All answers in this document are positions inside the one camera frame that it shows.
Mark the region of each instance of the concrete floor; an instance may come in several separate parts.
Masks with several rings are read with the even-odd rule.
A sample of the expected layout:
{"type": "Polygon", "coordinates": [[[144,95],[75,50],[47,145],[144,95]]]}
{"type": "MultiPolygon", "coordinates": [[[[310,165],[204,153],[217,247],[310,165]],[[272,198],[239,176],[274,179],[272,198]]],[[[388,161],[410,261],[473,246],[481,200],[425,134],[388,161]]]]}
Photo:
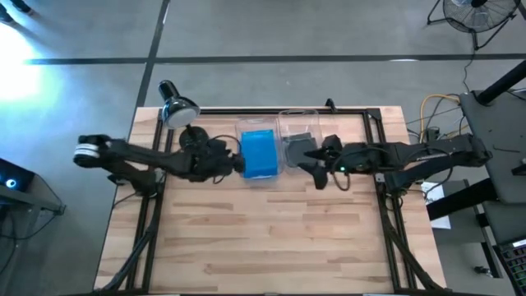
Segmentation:
{"type": "MultiPolygon", "coordinates": [[[[72,163],[80,134],[126,137],[137,101],[161,105],[155,86],[163,79],[201,106],[321,105],[330,97],[338,105],[401,105],[407,121],[416,119],[426,95],[465,91],[463,67],[471,53],[469,35],[447,24],[425,26],[433,3],[31,0],[31,18],[6,3],[21,25],[0,25],[0,157],[39,173],[67,204],[64,216],[28,242],[9,294],[72,294],[93,286],[115,186],[102,170],[72,163]],[[163,2],[166,16],[159,15],[163,2]],[[257,62],[287,55],[345,55],[347,62],[257,62]],[[414,55],[426,61],[390,61],[414,55]],[[30,65],[21,64],[27,59],[30,65]]],[[[480,51],[486,55],[468,70],[472,89],[487,87],[526,58],[525,28],[518,15],[480,51]]],[[[441,109],[452,107],[446,102],[441,109]]],[[[432,125],[455,130],[461,116],[450,112],[432,125]]],[[[484,175],[458,169],[454,179],[484,175]]],[[[483,262],[478,246],[443,244],[439,253],[450,288],[509,294],[508,281],[470,273],[474,262],[483,262]]]]}

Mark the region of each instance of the blue object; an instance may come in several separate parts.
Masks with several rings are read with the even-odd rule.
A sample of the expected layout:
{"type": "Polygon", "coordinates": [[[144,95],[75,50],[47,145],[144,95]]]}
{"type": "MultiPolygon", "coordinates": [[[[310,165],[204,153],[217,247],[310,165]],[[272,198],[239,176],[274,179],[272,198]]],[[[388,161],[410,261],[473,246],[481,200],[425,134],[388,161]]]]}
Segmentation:
{"type": "Polygon", "coordinates": [[[268,178],[278,175],[278,152],[273,130],[242,132],[244,178],[268,178]]]}

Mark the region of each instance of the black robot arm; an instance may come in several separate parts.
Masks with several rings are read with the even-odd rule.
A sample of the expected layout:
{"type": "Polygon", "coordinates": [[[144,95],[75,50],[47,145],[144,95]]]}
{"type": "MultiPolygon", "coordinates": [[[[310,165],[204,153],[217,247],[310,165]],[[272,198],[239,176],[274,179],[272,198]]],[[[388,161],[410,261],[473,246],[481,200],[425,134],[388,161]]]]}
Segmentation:
{"type": "Polygon", "coordinates": [[[395,143],[349,143],[342,145],[336,136],[328,136],[321,148],[308,151],[306,156],[322,160],[321,164],[300,164],[315,179],[317,189],[328,183],[327,173],[383,173],[388,193],[409,187],[418,179],[428,178],[452,166],[478,167],[484,165],[491,153],[472,135],[408,145],[395,143]],[[411,169],[404,168],[413,162],[425,162],[411,169]]]}
{"type": "Polygon", "coordinates": [[[219,139],[209,139],[200,147],[165,153],[106,135],[89,135],[79,136],[73,161],[83,168],[105,169],[112,174],[108,177],[110,180],[127,180],[147,197],[157,190],[155,172],[139,170],[127,161],[163,169],[190,182],[204,182],[209,178],[228,176],[233,170],[238,173],[244,170],[242,157],[230,154],[226,142],[219,139]]]}

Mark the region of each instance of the clear plastic container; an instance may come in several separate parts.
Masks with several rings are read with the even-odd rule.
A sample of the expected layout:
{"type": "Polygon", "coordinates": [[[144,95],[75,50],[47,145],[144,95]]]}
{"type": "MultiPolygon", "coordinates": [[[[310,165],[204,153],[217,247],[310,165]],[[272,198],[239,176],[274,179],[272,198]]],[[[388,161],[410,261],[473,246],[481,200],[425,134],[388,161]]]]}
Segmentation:
{"type": "Polygon", "coordinates": [[[272,179],[283,171],[275,117],[240,118],[236,124],[236,133],[245,158],[245,179],[272,179]]]}
{"type": "Polygon", "coordinates": [[[317,162],[303,153],[321,146],[320,115],[315,109],[291,109],[281,111],[278,122],[284,170],[292,174],[301,173],[303,170],[298,164],[317,162]]]}

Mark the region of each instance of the wooden tabletop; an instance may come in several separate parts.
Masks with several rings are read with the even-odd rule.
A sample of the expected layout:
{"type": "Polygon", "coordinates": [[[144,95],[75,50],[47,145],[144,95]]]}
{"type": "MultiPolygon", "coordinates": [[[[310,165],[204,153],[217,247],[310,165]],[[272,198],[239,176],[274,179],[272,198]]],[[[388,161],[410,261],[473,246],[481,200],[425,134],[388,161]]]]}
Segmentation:
{"type": "MultiPolygon", "coordinates": [[[[387,141],[408,142],[402,109],[379,108],[387,141]]],[[[137,110],[131,143],[151,148],[157,114],[157,108],[137,110]]],[[[192,125],[210,136],[236,136],[239,118],[201,115],[192,125]]],[[[320,124],[323,136],[365,141],[360,116],[321,115],[320,124]]],[[[178,149],[181,131],[175,133],[173,150],[178,149]]],[[[236,149],[234,141],[228,146],[236,149]]],[[[150,292],[392,292],[372,177],[353,175],[351,182],[351,190],[341,192],[332,180],[325,190],[316,190],[306,174],[282,173],[270,187],[251,187],[236,173],[218,185],[168,177],[150,292]]],[[[121,187],[116,200],[131,193],[131,187],[121,187]]],[[[107,284],[129,256],[140,203],[133,197],[113,210],[96,288],[107,284]]],[[[422,194],[406,195],[402,211],[411,251],[434,281],[445,286],[422,194]]],[[[399,253],[397,262],[405,283],[399,253]]],[[[142,278],[142,267],[137,279],[142,278]]]]}

